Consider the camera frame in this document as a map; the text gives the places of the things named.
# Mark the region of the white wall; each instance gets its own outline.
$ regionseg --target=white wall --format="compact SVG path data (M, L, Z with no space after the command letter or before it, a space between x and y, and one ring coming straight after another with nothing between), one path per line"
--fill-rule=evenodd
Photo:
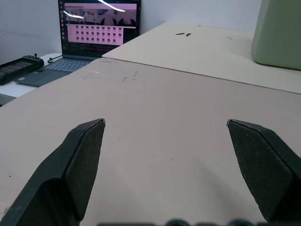
M261 0L142 0L141 32L164 22L254 31ZM57 0L0 1L0 64L61 52Z

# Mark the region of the beige container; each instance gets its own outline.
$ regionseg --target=beige container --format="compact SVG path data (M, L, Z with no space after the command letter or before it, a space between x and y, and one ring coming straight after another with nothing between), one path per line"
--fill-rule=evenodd
M252 56L260 64L301 69L301 0L262 0Z

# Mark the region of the open laptop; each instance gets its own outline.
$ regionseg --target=open laptop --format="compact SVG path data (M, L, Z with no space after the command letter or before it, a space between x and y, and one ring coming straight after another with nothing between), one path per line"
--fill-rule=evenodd
M141 0L58 0L63 58L14 82L43 86L136 38Z

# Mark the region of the gray laptop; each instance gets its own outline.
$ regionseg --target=gray laptop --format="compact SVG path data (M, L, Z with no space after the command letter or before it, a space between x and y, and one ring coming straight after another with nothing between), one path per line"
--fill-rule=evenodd
M58 0L63 58L14 82L43 86L136 38L141 0Z

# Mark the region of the laptop keyboard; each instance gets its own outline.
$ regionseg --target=laptop keyboard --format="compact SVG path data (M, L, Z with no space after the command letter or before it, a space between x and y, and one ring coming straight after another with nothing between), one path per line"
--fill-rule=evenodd
M74 72L83 66L86 66L89 64L89 62L86 61L77 61L77 60L59 60L58 62L54 62L48 66L45 67L45 69L50 70L58 70L58 71L64 71L64 72Z

